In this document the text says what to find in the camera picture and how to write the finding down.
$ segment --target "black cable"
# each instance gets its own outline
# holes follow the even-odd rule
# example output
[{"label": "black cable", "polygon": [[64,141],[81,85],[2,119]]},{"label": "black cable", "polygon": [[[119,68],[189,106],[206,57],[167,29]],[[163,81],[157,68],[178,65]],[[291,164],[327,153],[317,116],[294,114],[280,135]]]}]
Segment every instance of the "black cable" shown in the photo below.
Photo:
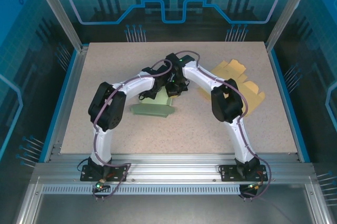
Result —
[{"label": "black cable", "polygon": [[82,161],[77,165],[77,170],[78,170],[79,172],[82,172],[82,171],[79,170],[78,167],[79,167],[82,163],[84,163],[85,161],[87,161],[88,159],[89,159],[89,158],[86,158],[86,159],[82,160]]}]

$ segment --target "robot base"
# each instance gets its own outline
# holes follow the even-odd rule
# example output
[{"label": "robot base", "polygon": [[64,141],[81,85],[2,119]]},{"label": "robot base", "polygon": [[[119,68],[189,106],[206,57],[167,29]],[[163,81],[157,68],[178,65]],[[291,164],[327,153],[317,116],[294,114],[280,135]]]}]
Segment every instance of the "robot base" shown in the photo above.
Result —
[{"label": "robot base", "polygon": [[80,180],[84,182],[97,182],[105,179],[107,182],[120,182],[127,166],[113,168],[109,166],[100,166],[94,163],[91,158],[88,159],[88,164],[83,165]]},{"label": "robot base", "polygon": [[237,171],[237,165],[220,165],[218,171],[221,175],[222,182],[261,182],[261,180],[263,180],[263,182],[268,181],[265,165],[259,165],[254,168],[252,172],[246,175],[245,179]]}]

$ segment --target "yellow paper piece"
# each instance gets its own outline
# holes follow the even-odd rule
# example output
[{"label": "yellow paper piece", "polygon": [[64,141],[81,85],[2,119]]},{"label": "yellow paper piece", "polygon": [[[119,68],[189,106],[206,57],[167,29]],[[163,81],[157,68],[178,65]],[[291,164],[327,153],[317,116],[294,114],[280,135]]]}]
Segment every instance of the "yellow paper piece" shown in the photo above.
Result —
[{"label": "yellow paper piece", "polygon": [[238,72],[238,74],[240,75],[243,74],[243,72],[245,72],[246,70],[246,67],[242,65],[241,63],[239,63],[237,60],[231,60],[228,66],[230,66],[233,70]]},{"label": "yellow paper piece", "polygon": [[[243,74],[245,70],[246,67],[244,65],[239,63],[237,60],[232,60],[230,63],[226,61],[221,62],[211,71],[211,73],[223,79],[232,78],[236,81],[239,91],[247,99],[249,107],[247,115],[249,115],[265,99],[265,93],[264,92],[259,93],[259,87],[252,81],[245,82],[245,80],[248,78],[247,75]],[[211,100],[211,96],[203,89],[199,88],[199,92],[203,97],[205,97],[208,100]]]}]

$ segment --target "gray floor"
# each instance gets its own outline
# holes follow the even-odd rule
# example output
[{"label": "gray floor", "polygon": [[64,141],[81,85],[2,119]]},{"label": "gray floor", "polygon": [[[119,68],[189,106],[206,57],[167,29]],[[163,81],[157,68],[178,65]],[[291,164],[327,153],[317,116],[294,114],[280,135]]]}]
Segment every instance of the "gray floor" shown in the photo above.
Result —
[{"label": "gray floor", "polygon": [[[301,187],[271,186],[263,196],[293,223],[313,223]],[[35,224],[56,223],[290,223],[270,203],[238,196],[114,196],[95,202],[91,196],[45,195]]]}]

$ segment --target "blue edge trim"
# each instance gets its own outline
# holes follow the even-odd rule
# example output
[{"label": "blue edge trim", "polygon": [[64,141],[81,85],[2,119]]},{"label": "blue edge trim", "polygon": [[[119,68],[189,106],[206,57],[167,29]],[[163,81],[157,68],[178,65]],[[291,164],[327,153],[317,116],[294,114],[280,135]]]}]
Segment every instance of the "blue edge trim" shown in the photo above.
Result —
[{"label": "blue edge trim", "polygon": [[61,104],[63,102],[63,97],[64,97],[64,94],[65,94],[65,90],[67,89],[67,85],[68,85],[68,82],[69,82],[70,74],[72,72],[72,69],[73,69],[76,57],[77,57],[77,51],[74,50],[73,55],[72,55],[72,59],[70,60],[69,67],[68,67],[67,73],[66,73],[65,78],[64,78],[64,82],[63,82],[63,85],[62,85],[62,89],[61,89],[60,95],[58,96],[58,100],[57,100],[55,111],[54,111],[54,114],[53,114],[53,117],[52,117],[52,121],[51,121],[51,124],[49,126],[47,137],[46,137],[46,140],[44,142],[44,145],[43,145],[43,148],[42,148],[42,152],[41,152],[41,155],[40,155],[40,158],[39,158],[38,162],[44,162],[44,160],[46,158],[46,155],[48,153],[48,147],[49,147],[49,145],[51,143],[51,140],[52,140],[52,135],[53,135],[53,131],[54,131],[54,128],[55,128],[55,123],[56,123],[58,114],[60,112],[60,108],[61,108]]},{"label": "blue edge trim", "polygon": [[296,136],[297,136],[300,148],[301,148],[301,152],[302,152],[303,159],[304,159],[303,161],[304,162],[310,162],[310,158],[309,158],[308,152],[307,152],[306,147],[305,147],[305,143],[304,143],[303,136],[302,136],[302,133],[301,133],[301,130],[300,130],[300,126],[299,126],[299,123],[297,121],[297,118],[296,118],[296,115],[295,115],[295,112],[294,112],[294,107],[291,103],[290,96],[289,96],[288,90],[286,88],[285,81],[284,81],[284,78],[283,78],[283,74],[282,74],[282,71],[281,71],[279,62],[277,60],[276,53],[275,53],[274,49],[271,50],[271,54],[272,54],[272,59],[273,59],[274,64],[275,64],[275,69],[276,69],[278,78],[280,79],[281,87],[283,89],[285,102],[286,102],[286,105],[288,106],[290,117],[291,117],[294,129],[295,129],[295,133],[296,133]]},{"label": "blue edge trim", "polygon": [[[302,152],[302,155],[303,155],[304,162],[310,162],[310,158],[309,158],[308,152],[307,152],[306,147],[305,147],[305,143],[304,143],[303,136],[302,136],[302,133],[301,133],[301,130],[300,130],[300,126],[299,126],[299,123],[297,121],[297,118],[296,118],[296,115],[295,115],[295,112],[294,112],[294,108],[293,108],[293,105],[291,103],[290,96],[288,94],[288,91],[287,91],[287,88],[286,88],[286,85],[285,85],[285,82],[284,82],[284,78],[283,78],[283,75],[282,75],[282,72],[281,72],[281,68],[280,68],[279,62],[277,60],[276,53],[275,53],[274,49],[272,49],[271,54],[272,54],[272,59],[273,59],[274,64],[275,64],[275,69],[276,69],[277,75],[280,79],[281,87],[282,87],[283,92],[284,92],[284,98],[285,98],[286,104],[289,108],[290,117],[291,117],[291,120],[292,120],[293,125],[294,125],[295,133],[296,133],[297,138],[298,138],[298,142],[299,142],[299,145],[300,145],[300,148],[301,148],[301,152]],[[47,134],[47,137],[46,137],[46,140],[45,140],[45,143],[44,143],[41,155],[40,155],[39,162],[44,162],[44,159],[47,155],[48,146],[51,143],[52,134],[53,134],[53,130],[54,130],[54,127],[55,127],[56,119],[57,119],[58,113],[60,112],[60,108],[61,108],[63,97],[64,97],[64,94],[65,94],[65,90],[67,88],[68,81],[69,81],[69,78],[70,78],[70,74],[71,74],[71,71],[73,69],[76,57],[77,57],[77,52],[74,51],[72,59],[70,61],[70,65],[69,65],[68,70],[67,70],[67,74],[65,76],[65,79],[64,79],[64,82],[63,82],[63,85],[62,85],[60,95],[58,97],[55,112],[54,112],[54,115],[53,115],[53,118],[52,118],[52,121],[51,121],[51,125],[49,126],[48,134]]]}]

